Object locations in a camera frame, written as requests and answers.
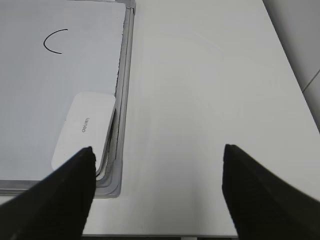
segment white eraser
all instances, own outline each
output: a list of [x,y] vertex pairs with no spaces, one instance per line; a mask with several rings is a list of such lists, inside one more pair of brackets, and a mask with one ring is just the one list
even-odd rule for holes
[[95,169],[100,171],[115,102],[113,95],[89,91],[74,97],[53,153],[54,170],[82,148],[91,146],[96,158]]

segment white desk surface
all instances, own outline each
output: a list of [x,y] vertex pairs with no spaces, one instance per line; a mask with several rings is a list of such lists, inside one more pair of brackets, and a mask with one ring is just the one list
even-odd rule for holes
[[137,0],[122,190],[84,234],[235,236],[227,143],[320,200],[319,132],[263,2]]

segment whiteboard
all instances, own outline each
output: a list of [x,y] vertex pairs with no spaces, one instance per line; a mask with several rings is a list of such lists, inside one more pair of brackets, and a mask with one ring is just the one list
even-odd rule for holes
[[125,12],[117,2],[0,0],[1,180],[50,174],[74,96],[115,93]]

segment black marker drawing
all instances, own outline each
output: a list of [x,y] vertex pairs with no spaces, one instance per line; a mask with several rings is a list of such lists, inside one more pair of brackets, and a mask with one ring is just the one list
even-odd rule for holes
[[68,31],[68,29],[61,29],[61,30],[55,31],[55,32],[51,33],[49,36],[47,36],[47,37],[45,38],[45,40],[43,41],[43,46],[44,46],[48,51],[50,51],[50,52],[52,52],[52,53],[55,53],[55,54],[62,54],[61,52],[52,51],[52,50],[50,50],[49,48],[47,48],[47,46],[46,46],[46,41],[47,41],[48,38],[50,38],[52,35],[54,35],[54,34],[56,34],[56,33],[58,33],[58,32],[62,32],[62,31]]

